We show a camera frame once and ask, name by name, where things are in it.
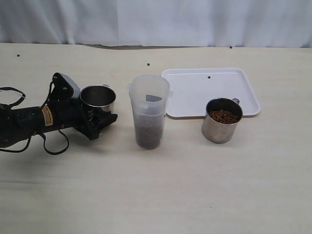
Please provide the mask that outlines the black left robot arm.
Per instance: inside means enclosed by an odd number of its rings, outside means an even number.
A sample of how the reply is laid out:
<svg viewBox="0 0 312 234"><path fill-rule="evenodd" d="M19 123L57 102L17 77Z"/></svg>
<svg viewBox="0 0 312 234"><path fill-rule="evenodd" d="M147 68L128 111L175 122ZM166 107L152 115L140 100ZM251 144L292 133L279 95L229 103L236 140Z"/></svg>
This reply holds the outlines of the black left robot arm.
<svg viewBox="0 0 312 234"><path fill-rule="evenodd" d="M10 146L30 142L31 137L62 129L74 128L89 140L117 120L113 113L116 94L107 85L80 89L67 75L54 73L46 100L41 106L16 108L26 95L14 103L0 105L0 149L10 153Z"/></svg>

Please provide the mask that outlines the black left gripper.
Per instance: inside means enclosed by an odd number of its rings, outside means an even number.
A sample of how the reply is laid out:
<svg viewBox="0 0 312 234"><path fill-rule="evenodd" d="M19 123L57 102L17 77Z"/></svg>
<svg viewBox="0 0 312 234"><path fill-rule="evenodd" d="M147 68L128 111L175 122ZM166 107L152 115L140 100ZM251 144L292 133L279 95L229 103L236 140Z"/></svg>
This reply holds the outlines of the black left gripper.
<svg viewBox="0 0 312 234"><path fill-rule="evenodd" d="M95 113L92 120L79 99L79 86L67 75L54 73L53 84L45 101L45 132L74 128L89 140L116 122L117 114Z"/></svg>

